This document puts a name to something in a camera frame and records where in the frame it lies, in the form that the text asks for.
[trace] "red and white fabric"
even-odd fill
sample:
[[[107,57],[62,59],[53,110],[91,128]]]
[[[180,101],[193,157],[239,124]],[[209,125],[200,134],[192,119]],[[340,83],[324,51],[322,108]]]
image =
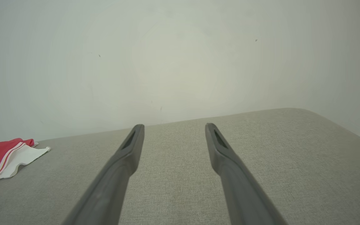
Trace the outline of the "red and white fabric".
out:
[[[33,139],[21,138],[0,142],[0,179],[13,177],[20,165],[28,165],[51,149],[33,148],[37,144]]]

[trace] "gray fabric upholstery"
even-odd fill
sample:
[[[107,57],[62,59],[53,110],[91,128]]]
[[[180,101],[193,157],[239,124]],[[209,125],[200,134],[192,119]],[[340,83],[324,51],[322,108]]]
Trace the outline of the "gray fabric upholstery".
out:
[[[230,224],[207,122],[289,224],[360,224],[360,137],[295,108],[146,127],[120,224]],[[40,141],[51,151],[0,181],[0,224],[60,224],[129,131]]]

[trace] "white stripe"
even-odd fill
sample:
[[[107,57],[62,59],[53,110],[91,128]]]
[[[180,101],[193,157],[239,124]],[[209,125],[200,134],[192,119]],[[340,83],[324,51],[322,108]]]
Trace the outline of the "white stripe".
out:
[[[17,145],[15,145],[15,147],[9,149],[9,150],[5,153],[4,157],[2,158],[2,160],[1,160],[1,162],[0,162],[0,170],[1,170],[2,166],[4,165],[4,161],[5,161],[6,157],[9,155],[9,153],[10,153],[11,151],[13,151],[15,148],[18,148],[21,144],[23,144],[23,142],[19,142]]]
[[[50,147],[44,149],[36,149],[25,144],[23,147],[14,150],[10,154],[9,163],[6,168],[0,174],[0,179],[2,178],[11,178],[17,172],[20,165],[28,165],[29,163],[36,160],[38,157],[41,157],[46,152],[50,150]]]
[[[5,162],[4,167],[3,167],[2,170],[0,171],[0,175],[1,175],[2,172],[4,172],[5,168],[6,168],[7,165],[9,164],[9,158],[13,155],[13,152],[15,152],[15,151],[23,148],[23,146],[28,146],[28,145],[26,145],[25,143],[21,142],[21,146],[20,146],[20,147],[14,148],[14,149],[11,151],[11,153],[10,153],[10,154],[8,155],[8,157],[6,158],[6,162]]]

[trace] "white wall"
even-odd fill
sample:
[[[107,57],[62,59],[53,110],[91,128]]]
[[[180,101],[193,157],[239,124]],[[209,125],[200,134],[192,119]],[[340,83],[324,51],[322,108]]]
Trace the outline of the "white wall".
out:
[[[281,107],[360,135],[360,0],[0,0],[0,141]]]

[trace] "red stripe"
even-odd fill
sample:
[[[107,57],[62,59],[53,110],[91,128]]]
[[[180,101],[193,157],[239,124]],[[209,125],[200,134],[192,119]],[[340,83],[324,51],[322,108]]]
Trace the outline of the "red stripe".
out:
[[[0,172],[5,168],[6,160],[9,158],[9,155],[10,155],[12,152],[16,151],[17,149],[23,147],[23,145],[25,145],[25,143],[22,143],[21,145],[19,145],[19,147],[13,149],[12,151],[10,151],[10,152],[8,153],[8,155],[7,155],[6,158],[5,158],[4,164],[2,165],[2,168],[0,169]]]

